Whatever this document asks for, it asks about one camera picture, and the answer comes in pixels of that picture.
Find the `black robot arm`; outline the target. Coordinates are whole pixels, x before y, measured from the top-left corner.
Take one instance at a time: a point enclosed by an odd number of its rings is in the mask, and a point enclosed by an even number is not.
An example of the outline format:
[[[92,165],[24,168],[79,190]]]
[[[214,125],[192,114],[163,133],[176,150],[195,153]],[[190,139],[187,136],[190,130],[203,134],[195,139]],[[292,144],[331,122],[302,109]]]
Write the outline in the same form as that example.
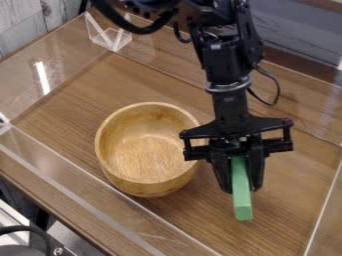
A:
[[[179,37],[194,46],[206,72],[206,91],[212,97],[211,122],[180,132],[187,160],[206,160],[214,169],[220,189],[234,192],[235,160],[240,160],[248,189],[263,185],[264,162],[272,153],[292,149],[287,118],[259,117],[250,113],[247,97],[254,95],[250,73],[270,73],[260,66],[263,42],[251,17],[248,0],[123,0],[132,12],[159,17],[141,27],[131,23],[109,0],[93,5],[111,22],[125,31],[148,35],[166,24],[180,35],[187,24],[190,36]]]

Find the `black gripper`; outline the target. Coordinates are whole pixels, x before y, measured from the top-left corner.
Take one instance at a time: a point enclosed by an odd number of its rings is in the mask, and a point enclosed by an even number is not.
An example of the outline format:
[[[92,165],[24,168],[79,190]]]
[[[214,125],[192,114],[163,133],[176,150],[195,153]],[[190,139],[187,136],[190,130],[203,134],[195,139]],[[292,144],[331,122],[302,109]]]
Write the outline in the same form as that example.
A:
[[[292,150],[294,122],[287,118],[251,114],[244,88],[210,88],[207,92],[212,96],[215,118],[207,124],[180,132],[184,159],[211,160],[219,187],[231,194],[231,165],[227,155],[248,155],[251,187],[256,191],[263,185],[264,155]],[[222,150],[224,154],[212,153],[215,150]]]

